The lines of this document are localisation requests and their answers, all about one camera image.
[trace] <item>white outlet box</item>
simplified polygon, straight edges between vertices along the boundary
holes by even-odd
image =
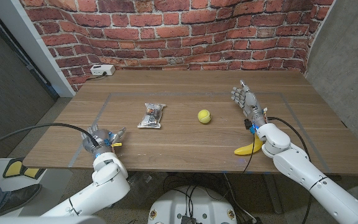
[[[114,65],[93,65],[91,68],[92,75],[103,75],[106,72],[106,75],[113,75],[116,71]]]

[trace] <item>tennis ball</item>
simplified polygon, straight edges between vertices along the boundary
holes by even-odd
[[[208,123],[211,120],[211,113],[208,110],[201,110],[198,112],[198,120],[203,124]]]

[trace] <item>robotic hand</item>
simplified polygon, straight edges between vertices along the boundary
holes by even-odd
[[[265,141],[262,150],[273,158],[275,167],[308,190],[336,221],[358,223],[358,200],[317,169],[287,134],[268,123],[255,95],[242,80],[241,86],[233,88],[231,98],[252,121],[259,139]]]
[[[98,125],[88,128],[88,132],[99,143],[95,147],[86,135],[82,135],[83,146],[94,159],[93,183],[43,214],[43,217],[92,215],[116,203],[129,192],[127,170],[113,149],[125,130],[122,128],[113,134],[106,129],[98,129]]]

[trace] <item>banana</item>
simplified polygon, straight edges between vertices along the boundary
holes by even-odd
[[[255,145],[254,145],[254,152],[258,151],[260,148],[262,148],[262,145],[264,144],[264,142],[262,142],[261,140],[259,140],[259,137],[257,134],[254,135],[255,136]],[[252,153],[252,146],[254,143],[249,144],[248,146],[243,146],[240,147],[238,149],[236,149],[234,151],[234,153],[236,155],[248,155]]]

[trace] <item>plastic wrapper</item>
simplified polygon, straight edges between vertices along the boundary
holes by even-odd
[[[160,103],[145,103],[146,113],[143,116],[138,128],[161,128],[160,120],[162,115],[162,108],[166,106]]]

